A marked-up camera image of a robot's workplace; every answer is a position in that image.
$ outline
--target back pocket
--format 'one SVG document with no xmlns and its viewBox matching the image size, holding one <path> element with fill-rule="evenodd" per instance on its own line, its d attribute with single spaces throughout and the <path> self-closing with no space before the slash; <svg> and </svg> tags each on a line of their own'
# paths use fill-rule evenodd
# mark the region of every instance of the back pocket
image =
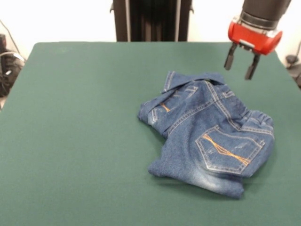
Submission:
<svg viewBox="0 0 301 226">
<path fill-rule="evenodd" d="M 241 175 L 262 149 L 264 141 L 241 132 L 228 134 L 215 126 L 203 133 L 196 144 L 208 170 Z"/>
</svg>

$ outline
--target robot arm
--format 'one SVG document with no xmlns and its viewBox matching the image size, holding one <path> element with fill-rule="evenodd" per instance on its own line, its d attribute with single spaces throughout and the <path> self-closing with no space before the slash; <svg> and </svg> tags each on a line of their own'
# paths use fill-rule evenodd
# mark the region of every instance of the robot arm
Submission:
<svg viewBox="0 0 301 226">
<path fill-rule="evenodd" d="M 233 18 L 228 30 L 232 46 L 228 52 L 225 69 L 230 70 L 237 46 L 254 53 L 252 65 L 245 79 L 250 80 L 260 56 L 274 51 L 281 40 L 282 32 L 277 25 L 291 0 L 245 0 L 242 12 Z"/>
</svg>

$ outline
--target green tablecloth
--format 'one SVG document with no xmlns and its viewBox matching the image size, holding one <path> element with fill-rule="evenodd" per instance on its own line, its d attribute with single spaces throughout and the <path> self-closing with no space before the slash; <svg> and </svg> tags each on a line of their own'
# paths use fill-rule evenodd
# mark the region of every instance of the green tablecloth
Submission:
<svg viewBox="0 0 301 226">
<path fill-rule="evenodd" d="M 300 91 L 276 54 L 229 43 L 40 43 L 0 114 L 0 225 L 283 226 L 301 221 Z M 237 201 L 169 178 L 148 165 L 164 140 L 138 121 L 168 70 L 221 72 L 251 109 L 275 123 L 267 164 Z"/>
</svg>

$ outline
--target denim jeans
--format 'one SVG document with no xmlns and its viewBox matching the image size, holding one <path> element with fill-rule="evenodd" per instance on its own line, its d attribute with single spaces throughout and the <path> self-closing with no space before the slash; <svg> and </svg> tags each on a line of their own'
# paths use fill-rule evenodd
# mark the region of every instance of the denim jeans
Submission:
<svg viewBox="0 0 301 226">
<path fill-rule="evenodd" d="M 249 110 L 219 73 L 169 72 L 161 95 L 143 103 L 138 118 L 166 139 L 150 174 L 237 199 L 242 178 L 251 177 L 274 146 L 272 119 Z"/>
</svg>

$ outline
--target blue denim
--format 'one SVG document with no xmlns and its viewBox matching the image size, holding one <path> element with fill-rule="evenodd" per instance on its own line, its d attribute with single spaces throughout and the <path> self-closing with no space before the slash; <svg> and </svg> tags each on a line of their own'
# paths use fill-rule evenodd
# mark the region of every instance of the blue denim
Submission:
<svg viewBox="0 0 301 226">
<path fill-rule="evenodd" d="M 242 178 L 251 177 L 274 146 L 272 119 L 249 110 L 219 73 L 169 72 L 161 95 L 142 104 L 138 118 L 166 139 L 150 174 L 237 199 Z"/>
</svg>

